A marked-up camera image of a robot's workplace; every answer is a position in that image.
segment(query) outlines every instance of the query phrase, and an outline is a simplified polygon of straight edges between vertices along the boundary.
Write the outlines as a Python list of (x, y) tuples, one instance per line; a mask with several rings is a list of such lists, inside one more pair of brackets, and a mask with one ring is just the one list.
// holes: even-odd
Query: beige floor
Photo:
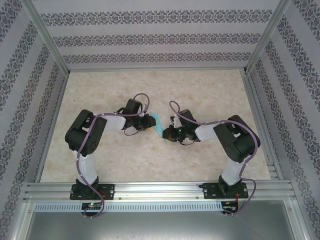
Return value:
[[(76, 161), (64, 138), (82, 109), (114, 112), (140, 92), (149, 95), (149, 113), (159, 114), (163, 128), (168, 127), (173, 115), (169, 101), (175, 100), (197, 121), (238, 114), (257, 132), (238, 70), (71, 73), (41, 182), (75, 181)], [(146, 102), (143, 97), (138, 100)], [(153, 129), (134, 136), (125, 136), (123, 131), (105, 132), (94, 154), (101, 182), (213, 181), (227, 163), (218, 140), (182, 146), (165, 143)], [(243, 176), (270, 179), (261, 147)]]

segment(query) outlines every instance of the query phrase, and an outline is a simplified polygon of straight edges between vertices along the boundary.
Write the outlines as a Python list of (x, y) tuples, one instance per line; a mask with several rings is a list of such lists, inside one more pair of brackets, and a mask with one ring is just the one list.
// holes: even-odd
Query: black mounting bracket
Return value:
[[(79, 182), (78, 179), (75, 182), (76, 184), (71, 187), (70, 200), (100, 200), (100, 197), (90, 187)], [(114, 184), (99, 183), (97, 178), (91, 186), (103, 196), (104, 200), (114, 199)]]
[(204, 199), (235, 199), (237, 193), (239, 199), (247, 199), (249, 197), (247, 185), (244, 182), (240, 182), (234, 191), (230, 191), (227, 194), (220, 190), (218, 182), (205, 182), (199, 185), (199, 188), (203, 189)]

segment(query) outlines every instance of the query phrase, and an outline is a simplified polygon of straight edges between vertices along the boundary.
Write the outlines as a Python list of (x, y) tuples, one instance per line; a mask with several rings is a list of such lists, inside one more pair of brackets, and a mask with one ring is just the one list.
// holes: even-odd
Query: mounting plate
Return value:
[[(236, 193), (228, 194), (225, 196), (219, 189), (219, 183), (205, 182), (199, 185), (203, 189), (204, 199), (235, 199)], [(241, 182), (237, 188), (237, 193), (239, 194), (239, 199), (247, 199), (249, 197), (247, 185)]]
[[(73, 184), (71, 187), (70, 200), (100, 200), (100, 197), (96, 194), (93, 198), (88, 198), (86, 196), (81, 196), (78, 193), (77, 184)], [(104, 200), (113, 200), (115, 195), (115, 185), (114, 184), (98, 184), (98, 192), (102, 193)]]

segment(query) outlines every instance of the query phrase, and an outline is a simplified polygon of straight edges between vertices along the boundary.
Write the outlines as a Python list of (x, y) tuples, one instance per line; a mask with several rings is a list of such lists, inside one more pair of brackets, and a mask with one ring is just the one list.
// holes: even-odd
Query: striped wall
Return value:
[(279, 0), (35, 0), (71, 70), (244, 67)]
[(0, 239), (37, 174), (62, 84), (54, 58), (18, 0), (0, 0)]
[(320, 1), (293, 0), (251, 73), (281, 170), (320, 239)]

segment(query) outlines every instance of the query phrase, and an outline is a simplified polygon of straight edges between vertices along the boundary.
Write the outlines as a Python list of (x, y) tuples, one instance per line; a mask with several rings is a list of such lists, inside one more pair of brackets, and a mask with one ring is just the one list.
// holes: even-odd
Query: metal panel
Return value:
[(269, 131), (266, 125), (266, 122), (264, 120), (264, 116), (262, 113), (261, 106), (258, 104), (258, 97), (257, 93), (255, 91), (255, 88), (253, 86), (252, 79), (250, 75), (246, 75), (244, 71), (240, 71), (244, 89), (248, 96), (248, 101), (251, 107), (252, 115), (256, 124), (256, 128), (259, 134), (259, 137), (261, 138), (261, 145), (263, 148), (263, 151), (265, 151), (266, 154), (266, 161), (267, 163), (273, 163), (276, 171), (277, 178), (280, 180), (283, 180), (284, 177), (282, 175), (282, 171), (277, 159), (277, 155), (275, 153), (275, 149), (273, 147), (271, 137), (269, 135)]
[[(204, 199), (202, 181), (191, 182), (113, 182), (114, 200), (110, 202), (190, 202), (207, 201)], [(257, 180), (256, 200), (288, 200), (296, 195), (290, 180)], [(249, 194), (254, 185), (246, 182)], [(24, 202), (74, 202), (69, 199), (72, 183), (29, 183)]]
[(155, 72), (155, 71), (209, 71), (209, 70), (234, 70), (239, 69), (243, 70), (243, 67), (236, 66), (216, 66), (216, 67), (154, 67), (154, 68), (145, 68), (145, 67), (134, 67), (134, 68), (95, 68), (95, 69), (74, 69), (70, 73), (100, 73), (100, 72)]
[(235, 217), (220, 212), (33, 213), (28, 240), (293, 240), (283, 201), (254, 201)]
[[(82, 209), (80, 202), (38, 202), (35, 213), (79, 213)], [(222, 211), (220, 201), (189, 201), (189, 202), (107, 202), (104, 212), (108, 213), (143, 213), (143, 212), (203, 212)]]
[(35, 203), (23, 202), (18, 213), (17, 222), (13, 228), (11, 239), (24, 240), (27, 237), (29, 226), (35, 209)]

